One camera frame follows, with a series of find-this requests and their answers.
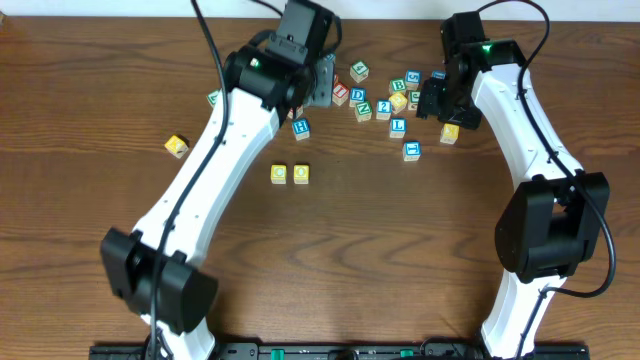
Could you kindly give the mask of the blue L block front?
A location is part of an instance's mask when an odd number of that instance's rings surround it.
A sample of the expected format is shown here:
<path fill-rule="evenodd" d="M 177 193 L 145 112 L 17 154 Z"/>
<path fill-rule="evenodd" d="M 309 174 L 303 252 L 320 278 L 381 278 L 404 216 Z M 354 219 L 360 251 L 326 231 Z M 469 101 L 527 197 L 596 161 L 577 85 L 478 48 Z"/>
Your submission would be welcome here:
<path fill-rule="evenodd" d="M 392 118 L 389 122 L 389 137 L 403 138 L 407 130 L 407 121 L 405 118 Z"/>

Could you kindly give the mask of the yellow O block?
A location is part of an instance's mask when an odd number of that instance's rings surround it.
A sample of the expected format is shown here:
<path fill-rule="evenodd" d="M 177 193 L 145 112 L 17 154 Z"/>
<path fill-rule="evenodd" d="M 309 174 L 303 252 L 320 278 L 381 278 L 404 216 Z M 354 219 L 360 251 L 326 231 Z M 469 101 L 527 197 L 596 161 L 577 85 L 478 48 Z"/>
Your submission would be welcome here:
<path fill-rule="evenodd" d="M 293 169 L 293 179 L 295 184 L 308 184 L 310 179 L 310 166 L 306 164 L 296 164 Z"/>

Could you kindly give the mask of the yellow C block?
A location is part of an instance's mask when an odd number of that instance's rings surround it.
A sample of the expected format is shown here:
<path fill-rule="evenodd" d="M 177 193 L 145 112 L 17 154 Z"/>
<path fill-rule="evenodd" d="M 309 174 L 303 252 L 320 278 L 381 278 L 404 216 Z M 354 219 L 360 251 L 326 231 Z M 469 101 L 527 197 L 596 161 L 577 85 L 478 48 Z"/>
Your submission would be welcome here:
<path fill-rule="evenodd" d="M 270 179 L 273 184 L 285 184 L 287 182 L 287 166 L 282 164 L 272 165 Z"/>

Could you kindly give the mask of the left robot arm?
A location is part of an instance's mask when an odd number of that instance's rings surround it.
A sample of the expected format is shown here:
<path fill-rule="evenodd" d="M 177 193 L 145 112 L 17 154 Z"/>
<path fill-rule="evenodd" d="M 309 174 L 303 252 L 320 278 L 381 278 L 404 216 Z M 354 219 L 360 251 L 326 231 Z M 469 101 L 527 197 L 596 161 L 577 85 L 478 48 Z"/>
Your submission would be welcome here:
<path fill-rule="evenodd" d="M 93 359 L 207 359 L 215 339 L 207 315 L 218 283 L 204 274 L 213 233 L 246 171 L 290 111 L 327 107 L 340 18 L 318 3 L 290 0 L 279 26 L 216 57 L 220 90 L 207 125 L 158 202 L 130 232 L 110 229 L 100 255 L 112 293 L 150 326 L 142 345 L 98 345 Z"/>

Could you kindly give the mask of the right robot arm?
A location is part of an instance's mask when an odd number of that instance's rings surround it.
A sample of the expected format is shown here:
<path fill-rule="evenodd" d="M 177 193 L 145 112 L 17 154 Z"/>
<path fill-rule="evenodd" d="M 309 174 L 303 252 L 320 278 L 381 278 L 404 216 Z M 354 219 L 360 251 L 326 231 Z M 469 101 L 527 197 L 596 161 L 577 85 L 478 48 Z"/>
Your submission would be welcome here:
<path fill-rule="evenodd" d="M 609 183 L 586 172 L 555 133 L 531 83 L 532 59 L 515 40 L 489 39 L 479 11 L 453 14 L 440 35 L 446 69 L 424 81 L 416 115 L 466 129 L 487 121 L 514 187 L 495 227 L 499 290 L 464 356 L 586 359 L 584 345 L 538 345 L 535 335 L 554 295 L 594 298 L 613 281 Z"/>

